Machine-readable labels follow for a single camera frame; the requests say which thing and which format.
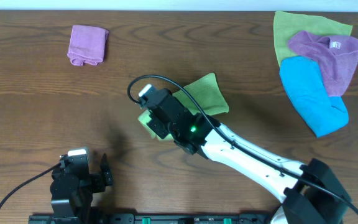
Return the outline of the light green cloth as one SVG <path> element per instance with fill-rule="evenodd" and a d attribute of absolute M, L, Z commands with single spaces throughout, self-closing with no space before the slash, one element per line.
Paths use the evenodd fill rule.
<path fill-rule="evenodd" d="M 207 115 L 228 113 L 229 105 L 220 92 L 215 73 L 209 73 L 199 80 L 184 86 L 184 89 L 197 101 Z M 152 139 L 157 138 L 159 141 L 172 141 L 173 138 L 168 134 L 165 138 L 158 137 L 148 126 L 151 120 L 150 113 L 145 110 L 139 117 L 139 122 Z"/>

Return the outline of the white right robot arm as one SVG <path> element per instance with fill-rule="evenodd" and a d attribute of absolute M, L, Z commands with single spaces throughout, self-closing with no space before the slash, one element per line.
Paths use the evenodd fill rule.
<path fill-rule="evenodd" d="M 281 206 L 270 223 L 342 223 L 351 198 L 327 164 L 317 159 L 303 164 L 268 152 L 218 120 L 192 114 L 167 89 L 147 85 L 139 101 L 158 137 L 171 135 L 186 153 L 232 167 L 277 198 Z"/>

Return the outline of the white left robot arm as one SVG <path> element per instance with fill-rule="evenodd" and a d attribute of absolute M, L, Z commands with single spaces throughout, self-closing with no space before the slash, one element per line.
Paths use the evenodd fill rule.
<path fill-rule="evenodd" d="M 91 174 L 86 154 L 63 156 L 52 172 L 51 205 L 55 223 L 107 223 L 107 216 L 91 205 L 95 193 L 112 186 L 113 178 L 107 155 L 103 154 L 100 171 Z"/>

